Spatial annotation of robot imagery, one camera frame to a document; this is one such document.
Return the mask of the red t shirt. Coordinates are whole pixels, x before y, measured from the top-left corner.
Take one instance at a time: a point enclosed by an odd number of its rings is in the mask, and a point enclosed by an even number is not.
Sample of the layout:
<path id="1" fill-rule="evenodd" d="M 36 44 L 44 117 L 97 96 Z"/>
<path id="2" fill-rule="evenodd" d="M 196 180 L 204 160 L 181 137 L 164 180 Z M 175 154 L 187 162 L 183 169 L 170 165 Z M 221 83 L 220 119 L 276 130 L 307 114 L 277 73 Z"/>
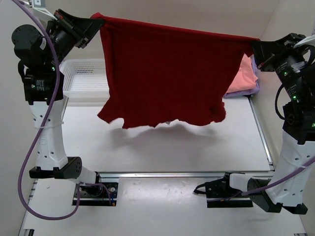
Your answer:
<path id="1" fill-rule="evenodd" d="M 123 128 L 225 119 L 223 96 L 255 38 L 108 17 L 100 29 L 109 99 L 98 113 Z"/>

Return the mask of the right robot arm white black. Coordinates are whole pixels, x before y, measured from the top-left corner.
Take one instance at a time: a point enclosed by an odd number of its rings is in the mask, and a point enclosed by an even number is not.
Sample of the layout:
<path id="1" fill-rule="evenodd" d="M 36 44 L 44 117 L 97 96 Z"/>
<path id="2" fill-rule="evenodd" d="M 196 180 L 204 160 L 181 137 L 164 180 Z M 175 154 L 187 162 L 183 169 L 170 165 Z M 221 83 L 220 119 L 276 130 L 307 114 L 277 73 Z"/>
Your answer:
<path id="1" fill-rule="evenodd" d="M 303 192 L 315 162 L 315 38 L 290 33 L 276 41 L 252 44 L 257 69 L 275 72 L 290 101 L 277 116 L 283 121 L 280 160 L 271 179 L 227 172 L 194 190 L 208 208 L 259 206 L 304 215 Z"/>

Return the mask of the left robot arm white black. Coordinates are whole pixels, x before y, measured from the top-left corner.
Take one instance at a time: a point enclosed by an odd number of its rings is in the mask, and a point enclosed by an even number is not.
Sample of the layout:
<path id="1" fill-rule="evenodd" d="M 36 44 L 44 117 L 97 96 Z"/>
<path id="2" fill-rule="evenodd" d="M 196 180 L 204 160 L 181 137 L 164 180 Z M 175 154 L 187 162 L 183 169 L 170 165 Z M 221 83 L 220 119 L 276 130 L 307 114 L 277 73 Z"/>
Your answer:
<path id="1" fill-rule="evenodd" d="M 64 150 L 64 75 L 59 65 L 73 48 L 85 48 L 104 23 L 102 19 L 79 18 L 59 9 L 49 16 L 43 31 L 32 25 L 21 25 L 11 37 L 14 53 L 19 58 L 18 72 L 25 100 L 37 130 L 32 144 L 37 150 L 37 160 L 29 171 L 30 177 L 86 183 L 86 190 L 93 196 L 103 190 L 98 173 L 85 168 L 80 157 L 67 156 Z"/>

